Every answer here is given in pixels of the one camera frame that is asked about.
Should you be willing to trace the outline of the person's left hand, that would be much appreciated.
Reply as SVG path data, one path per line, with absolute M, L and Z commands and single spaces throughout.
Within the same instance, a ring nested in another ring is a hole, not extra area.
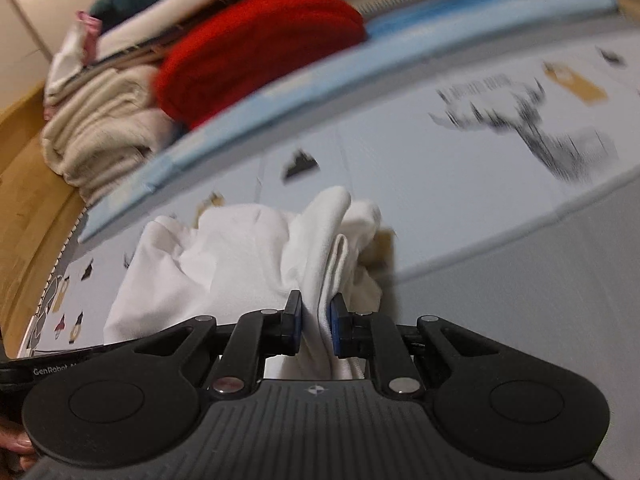
M 0 422 L 1 478 L 14 479 L 37 463 L 38 456 L 22 425 L 2 417 Z

